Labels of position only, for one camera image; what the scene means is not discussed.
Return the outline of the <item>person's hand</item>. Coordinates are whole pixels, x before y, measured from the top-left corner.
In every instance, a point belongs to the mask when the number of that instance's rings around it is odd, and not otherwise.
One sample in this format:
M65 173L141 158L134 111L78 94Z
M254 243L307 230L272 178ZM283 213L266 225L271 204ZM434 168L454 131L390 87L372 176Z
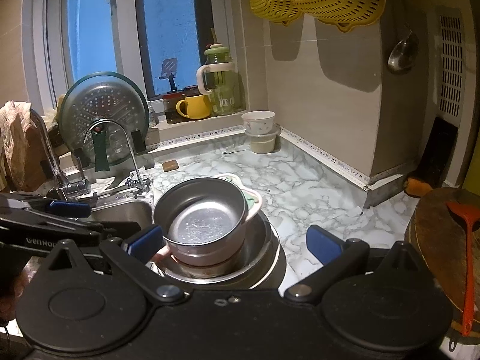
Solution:
M1 298L1 320L9 322L16 317L16 305L29 284L29 272L24 269L16 278L8 295Z

